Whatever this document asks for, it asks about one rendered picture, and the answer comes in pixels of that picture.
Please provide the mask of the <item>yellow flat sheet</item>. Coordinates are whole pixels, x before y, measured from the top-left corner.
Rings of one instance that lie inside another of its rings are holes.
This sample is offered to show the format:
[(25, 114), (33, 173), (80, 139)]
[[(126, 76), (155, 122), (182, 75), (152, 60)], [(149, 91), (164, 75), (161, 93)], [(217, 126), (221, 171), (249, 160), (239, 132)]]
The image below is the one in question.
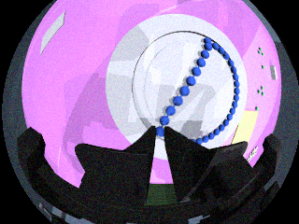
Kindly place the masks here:
[[(248, 111), (244, 109), (242, 119), (236, 126), (235, 135), (233, 135), (232, 143), (249, 141), (251, 132), (253, 132), (255, 120), (258, 118), (258, 111)], [(232, 144), (231, 143), (231, 144)]]

